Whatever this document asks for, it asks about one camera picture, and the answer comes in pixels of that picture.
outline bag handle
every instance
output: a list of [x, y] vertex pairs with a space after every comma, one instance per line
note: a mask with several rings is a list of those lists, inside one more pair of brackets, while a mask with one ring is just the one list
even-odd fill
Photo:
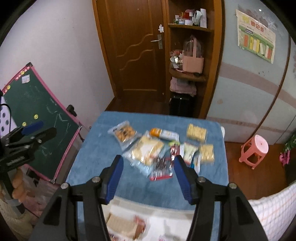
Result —
[[196, 43], [196, 37], [193, 37], [193, 53], [192, 53], [192, 56], [194, 58], [196, 58], [196, 47], [197, 47], [197, 43]]

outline person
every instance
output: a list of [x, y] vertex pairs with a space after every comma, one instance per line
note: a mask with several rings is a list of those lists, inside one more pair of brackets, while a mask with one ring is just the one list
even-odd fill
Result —
[[[14, 188], [12, 197], [14, 199], [18, 199], [20, 202], [23, 202], [27, 196], [27, 192], [25, 190], [23, 173], [21, 169], [17, 169], [17, 172], [12, 180], [12, 186]], [[6, 234], [5, 237], [8, 237], [10, 233], [10, 231], [7, 230], [8, 225], [14, 236], [19, 241], [28, 240], [33, 230], [33, 227], [30, 223], [31, 216], [29, 215], [29, 212], [26, 210], [25, 213], [23, 213], [20, 217], [17, 217], [11, 206], [4, 201], [2, 191], [3, 190], [0, 185], [0, 216], [3, 217], [0, 217], [1, 232]]]

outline blue towel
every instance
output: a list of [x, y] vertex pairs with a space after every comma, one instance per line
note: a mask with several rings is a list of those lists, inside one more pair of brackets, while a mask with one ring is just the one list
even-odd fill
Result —
[[[74, 161], [67, 178], [70, 185], [82, 184], [93, 176], [98, 176], [105, 167], [112, 163], [117, 154], [123, 153], [115, 137], [109, 135], [107, 131], [125, 120], [128, 120], [130, 125], [142, 134], [154, 127], [177, 132], [181, 143], [188, 140], [186, 131], [190, 123], [206, 128], [207, 143], [214, 145], [215, 162], [214, 164], [201, 164], [199, 175], [216, 184], [228, 184], [225, 145], [218, 123], [168, 115], [105, 111], [93, 124]], [[132, 167], [128, 160], [124, 160], [122, 176], [115, 195], [156, 207], [178, 210], [195, 209], [195, 206], [189, 205], [184, 200], [175, 174], [171, 179], [153, 182], [143, 176], [138, 169]], [[211, 240], [218, 239], [219, 215], [220, 205], [216, 203]], [[82, 217], [81, 210], [78, 212], [78, 218], [83, 220]]]

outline metal bolt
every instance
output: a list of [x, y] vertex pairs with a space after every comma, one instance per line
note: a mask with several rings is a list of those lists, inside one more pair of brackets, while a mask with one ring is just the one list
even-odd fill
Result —
[[237, 188], [237, 185], [235, 183], [229, 183], [229, 187], [231, 189], [236, 189]]
[[200, 183], [204, 183], [205, 182], [205, 178], [204, 177], [198, 177], [197, 181]]
[[62, 183], [62, 185], [61, 185], [61, 188], [62, 189], [66, 189], [68, 187], [69, 187], [69, 184], [68, 183]]
[[91, 180], [93, 183], [98, 183], [101, 179], [100, 177], [97, 176], [97, 177], [93, 177]]

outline green chalkboard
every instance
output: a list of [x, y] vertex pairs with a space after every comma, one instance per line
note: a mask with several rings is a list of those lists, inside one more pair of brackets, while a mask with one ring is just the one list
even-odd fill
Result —
[[38, 132], [49, 127], [57, 129], [56, 137], [41, 145], [35, 152], [35, 160], [29, 164], [39, 173], [51, 180], [54, 179], [62, 157], [79, 125], [55, 101], [53, 94], [50, 95], [31, 63], [28, 63], [5, 86], [4, 99], [10, 106], [13, 121], [18, 127], [25, 123], [30, 125], [43, 121], [44, 126]]

